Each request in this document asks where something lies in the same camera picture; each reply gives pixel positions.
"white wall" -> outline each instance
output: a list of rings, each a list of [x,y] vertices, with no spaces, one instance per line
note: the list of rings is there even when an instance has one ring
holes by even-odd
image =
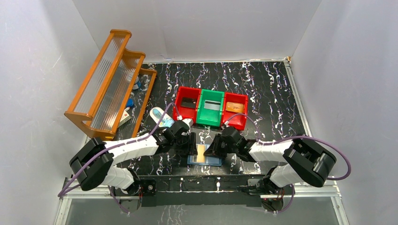
[[[52,224],[84,134],[63,115],[98,54],[71,0],[0,3],[0,224]]]
[[[98,47],[110,29],[146,62],[292,56],[321,0],[73,0]]]
[[[394,0],[324,0],[292,57],[313,135],[351,160],[338,185],[353,225],[398,220],[397,21]]]

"black marble table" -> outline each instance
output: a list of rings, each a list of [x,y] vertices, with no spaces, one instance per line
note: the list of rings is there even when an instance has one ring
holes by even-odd
[[[149,110],[153,107],[165,109],[168,103],[175,101],[178,87],[181,86],[247,95],[248,115],[259,126],[264,141],[305,132],[283,62],[170,63],[147,64],[143,67],[155,69],[158,74],[138,135],[155,126]],[[140,80],[143,84],[141,89],[133,91],[130,96],[136,104],[129,111],[133,119],[118,129],[116,140],[131,138],[136,123],[135,115],[138,115],[142,106],[149,81],[145,75]],[[210,144],[220,130],[197,125],[191,131],[196,132],[198,143]],[[246,138],[255,138],[257,135],[255,126],[249,120],[242,134]],[[229,154],[221,167],[188,165],[185,157],[169,152],[132,159],[123,162],[121,167],[133,168],[138,175],[249,175],[266,174],[276,164],[244,162],[235,154]]]

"floor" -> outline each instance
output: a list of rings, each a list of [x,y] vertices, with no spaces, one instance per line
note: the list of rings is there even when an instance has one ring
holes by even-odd
[[[156,106],[165,109],[168,103],[174,102],[180,86],[247,95],[248,115],[259,126],[264,141],[305,133],[282,61],[148,64],[143,67],[157,70],[158,75],[138,135],[155,126],[148,110]],[[141,78],[144,84],[141,90],[132,92],[131,98],[137,104],[130,109],[132,114],[137,114],[145,96],[145,80],[147,77]],[[116,139],[130,138],[135,123],[134,118],[122,125]],[[205,144],[210,144],[219,132],[210,126],[195,126],[192,131],[197,134],[197,142]],[[255,137],[255,127],[249,121],[243,134],[246,138]],[[234,154],[229,154],[221,167],[187,165],[186,158],[169,152],[126,161],[122,167],[133,168],[138,175],[225,175],[265,174],[275,165],[275,162],[244,162]]]

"plastic bin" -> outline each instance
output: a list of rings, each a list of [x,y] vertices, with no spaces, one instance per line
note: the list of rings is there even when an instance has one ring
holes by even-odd
[[[204,108],[206,100],[220,102],[220,110]],[[223,102],[224,92],[202,89],[198,106],[198,114],[196,116],[196,123],[219,127],[222,116]]]
[[[222,105],[222,124],[227,121],[231,116],[235,115],[236,112],[226,111],[225,108],[227,106],[227,102],[235,102],[241,103],[244,105],[243,114],[247,115],[247,95],[234,94],[230,92],[226,92],[224,95],[224,104]],[[245,116],[236,116],[230,120],[229,126],[235,127],[237,130],[244,130],[246,125],[246,117]]]
[[[176,98],[177,109],[182,115],[183,119],[192,119],[193,123],[196,123],[196,114],[198,111],[199,99],[200,99],[201,89],[199,88],[188,88],[188,87],[179,87]],[[193,98],[196,99],[196,107],[195,108],[187,108],[181,106],[181,102],[183,98]],[[177,112],[173,107],[173,119],[177,120]]]

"white metal frame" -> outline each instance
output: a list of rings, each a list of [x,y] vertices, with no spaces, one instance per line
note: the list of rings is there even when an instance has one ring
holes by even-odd
[[[286,59],[272,59],[272,60],[244,60],[244,61],[282,61],[284,62],[287,76],[291,84],[291,88],[296,99],[298,110],[303,122],[305,132],[308,136],[311,135],[311,131],[304,113],[304,109],[297,92],[296,84],[294,82],[293,73],[291,71],[290,63]],[[71,186],[78,184],[77,181],[73,182]],[[312,187],[306,183],[295,185],[296,194],[294,197],[330,197],[333,203],[333,208],[336,213],[337,220],[340,225],[349,225],[348,218],[346,216],[342,201],[340,190],[335,181],[328,180],[325,185],[321,188]],[[261,195],[261,198],[276,198],[276,195]],[[120,199],[137,200],[137,196],[124,196],[118,197]],[[68,213],[73,199],[112,199],[107,186],[100,185],[91,191],[82,191],[80,188],[70,191],[64,197],[60,199],[60,204],[58,208],[57,217],[55,220],[55,225],[64,225],[68,218]]]

